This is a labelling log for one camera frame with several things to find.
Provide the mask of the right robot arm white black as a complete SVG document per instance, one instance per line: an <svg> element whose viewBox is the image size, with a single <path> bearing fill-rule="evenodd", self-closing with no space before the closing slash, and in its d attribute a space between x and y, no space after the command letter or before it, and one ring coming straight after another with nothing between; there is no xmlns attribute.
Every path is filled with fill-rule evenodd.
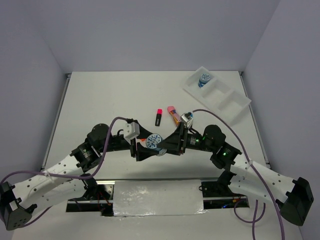
<svg viewBox="0 0 320 240"><path fill-rule="evenodd" d="M234 193L275 203L280 215L296 226L304 224L314 202L306 179L293 179L246 159L243 151L226 142L226 135L217 125L208 125L203 135L196 135L180 124L157 147L173 155L182 155L186 149L210 152L210 161L223 171L217 179L217 190L221 195Z"/></svg>

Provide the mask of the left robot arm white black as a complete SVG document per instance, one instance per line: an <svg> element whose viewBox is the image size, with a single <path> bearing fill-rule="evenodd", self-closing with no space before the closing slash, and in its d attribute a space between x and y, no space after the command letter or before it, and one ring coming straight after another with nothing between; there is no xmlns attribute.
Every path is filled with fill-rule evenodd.
<svg viewBox="0 0 320 240"><path fill-rule="evenodd" d="M31 225L52 206L84 197L88 200L99 193L94 174L100 170L107 152L126 151L137 161L159 156L161 138L143 128L137 120L125 119L125 124L116 135L112 126L97 124L87 134L83 143L63 160L44 171L28 171L30 178L11 184L8 178L24 174L15 171L0 182L0 218L7 231Z"/></svg>

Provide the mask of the blue slime jar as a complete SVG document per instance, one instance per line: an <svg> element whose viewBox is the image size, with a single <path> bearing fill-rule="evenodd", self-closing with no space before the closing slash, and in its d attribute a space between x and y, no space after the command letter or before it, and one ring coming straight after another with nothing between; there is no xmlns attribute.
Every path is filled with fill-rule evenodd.
<svg viewBox="0 0 320 240"><path fill-rule="evenodd" d="M160 157L167 152L166 149L157 147L157 145L162 141L163 141L163 138L159 134L153 133L146 138L145 146L148 149L158 151L158 156Z"/></svg>
<svg viewBox="0 0 320 240"><path fill-rule="evenodd" d="M198 87L202 88L211 80L211 75L208 73L202 73L198 78Z"/></svg>

